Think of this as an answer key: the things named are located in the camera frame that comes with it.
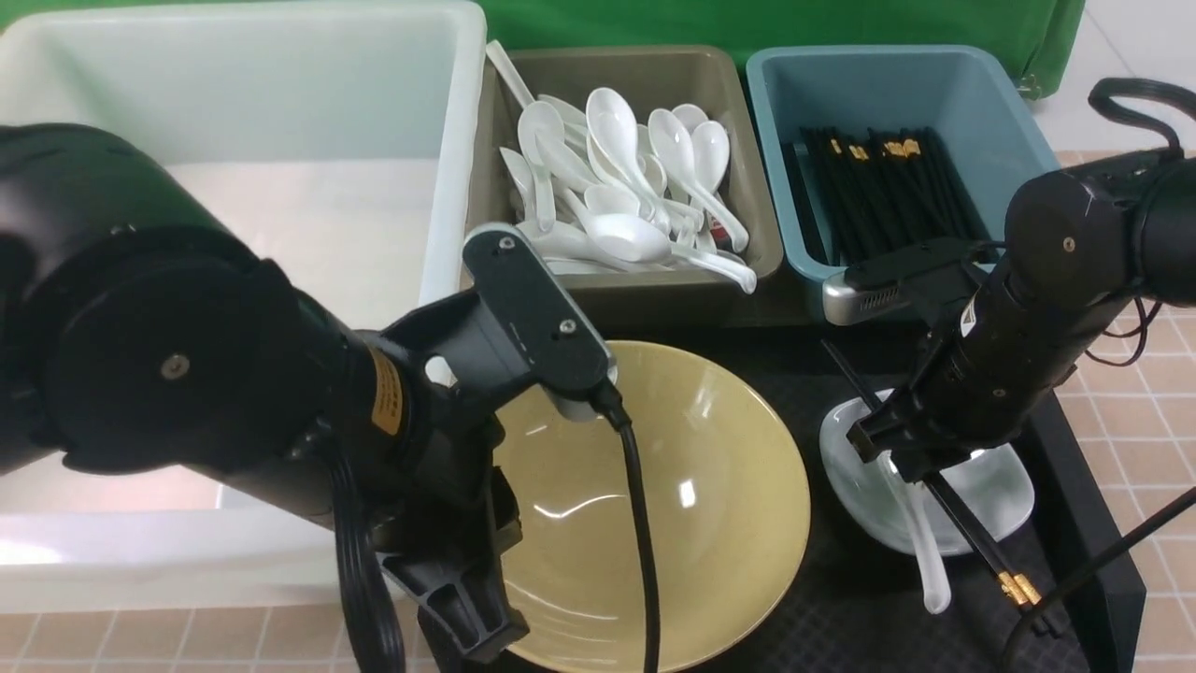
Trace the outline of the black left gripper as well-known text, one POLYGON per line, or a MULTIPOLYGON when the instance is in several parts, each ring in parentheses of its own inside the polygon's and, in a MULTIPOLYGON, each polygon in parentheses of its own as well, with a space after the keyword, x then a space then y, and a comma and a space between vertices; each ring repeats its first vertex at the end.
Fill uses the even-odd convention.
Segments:
POLYGON ((505 595, 520 509, 494 451, 499 409, 533 379, 478 290, 416 308, 373 341, 402 396, 386 459, 399 494, 376 536, 383 569, 416 601, 438 665, 486 665, 529 632, 505 595))

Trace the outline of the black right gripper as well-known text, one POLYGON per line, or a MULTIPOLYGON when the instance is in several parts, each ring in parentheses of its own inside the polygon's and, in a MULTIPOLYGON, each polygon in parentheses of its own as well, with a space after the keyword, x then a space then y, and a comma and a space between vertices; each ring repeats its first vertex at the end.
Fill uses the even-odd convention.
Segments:
POLYGON ((1005 391, 962 353, 960 328, 940 322, 913 374, 847 432, 864 463, 887 455, 905 481, 959 465, 1005 440, 1005 391))

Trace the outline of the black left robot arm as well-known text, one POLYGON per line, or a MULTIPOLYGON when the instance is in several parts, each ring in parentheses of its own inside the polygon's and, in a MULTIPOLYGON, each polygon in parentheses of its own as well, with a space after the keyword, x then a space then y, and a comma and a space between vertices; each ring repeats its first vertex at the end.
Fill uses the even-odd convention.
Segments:
POLYGON ((527 388, 490 290, 354 331, 115 134, 4 128, 4 472, 196 470, 332 531, 359 668, 402 672, 386 580, 439 662, 527 635, 492 453, 527 388))

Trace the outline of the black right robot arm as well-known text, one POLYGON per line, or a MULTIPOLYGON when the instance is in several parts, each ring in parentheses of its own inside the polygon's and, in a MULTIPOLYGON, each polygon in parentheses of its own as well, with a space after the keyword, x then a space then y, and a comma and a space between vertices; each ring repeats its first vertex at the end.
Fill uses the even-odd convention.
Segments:
POLYGON ((1137 149, 1030 179, 990 273, 960 257, 902 281, 930 335, 849 442, 910 482, 1009 442, 1133 299, 1192 307, 1192 252, 1191 158, 1137 149))

